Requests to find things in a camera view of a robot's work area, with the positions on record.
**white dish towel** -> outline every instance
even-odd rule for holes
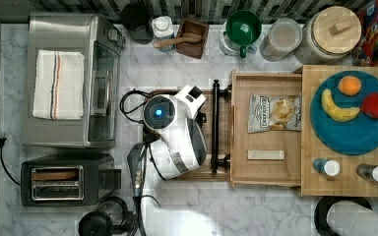
[[[81,119],[84,63],[85,56],[80,52],[38,50],[33,117]]]

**toaster slot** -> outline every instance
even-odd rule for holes
[[[31,170],[33,201],[77,201],[84,198],[83,167],[38,167]]]

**wooden tray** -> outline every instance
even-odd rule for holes
[[[363,71],[378,78],[378,68],[303,66],[302,68],[302,181],[301,194],[313,196],[378,197],[378,183],[357,176],[360,163],[378,165],[378,148],[364,155],[345,155],[325,146],[315,134],[310,120],[310,104],[317,88],[332,75],[341,71]],[[327,178],[312,168],[317,157],[328,157],[339,162],[341,172]]]
[[[300,132],[248,134],[250,94],[301,95],[302,76],[232,71],[230,182],[295,187],[300,185]],[[249,149],[284,150],[284,160],[248,160]]]

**red tomato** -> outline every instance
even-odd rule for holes
[[[378,92],[372,92],[364,97],[361,111],[372,119],[378,119]]]

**orange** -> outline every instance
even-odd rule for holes
[[[354,76],[345,76],[339,82],[339,90],[345,95],[356,95],[361,89],[361,81]]]

